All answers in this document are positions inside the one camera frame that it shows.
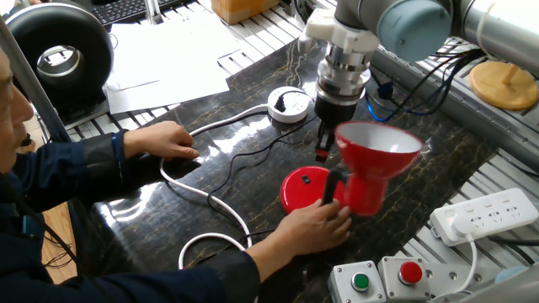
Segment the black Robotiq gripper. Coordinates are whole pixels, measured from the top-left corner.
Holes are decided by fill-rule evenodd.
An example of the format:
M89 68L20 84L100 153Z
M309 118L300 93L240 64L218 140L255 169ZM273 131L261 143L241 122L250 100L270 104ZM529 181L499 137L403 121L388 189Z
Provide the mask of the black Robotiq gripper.
M318 128L315 159L326 162L334 144L335 126L353 118L358 100L337 100L318 94L314 112L322 121Z

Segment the person's right hand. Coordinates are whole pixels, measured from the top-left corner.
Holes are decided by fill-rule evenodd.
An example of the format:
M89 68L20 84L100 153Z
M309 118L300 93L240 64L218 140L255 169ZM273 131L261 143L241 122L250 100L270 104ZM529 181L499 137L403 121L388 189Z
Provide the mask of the person's right hand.
M346 242L350 237L351 211L335 199L324 204L317 200L293 210L268 237L280 254L295 256L320 253Z

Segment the person's left hand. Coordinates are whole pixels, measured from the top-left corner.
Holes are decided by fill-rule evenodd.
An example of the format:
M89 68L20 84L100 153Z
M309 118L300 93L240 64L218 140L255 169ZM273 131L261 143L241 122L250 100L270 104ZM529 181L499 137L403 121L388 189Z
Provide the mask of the person's left hand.
M148 153L165 159L184 158L193 160L199 152L192 145L193 137L186 129L173 121L164 121L124 134L124 155L129 159Z

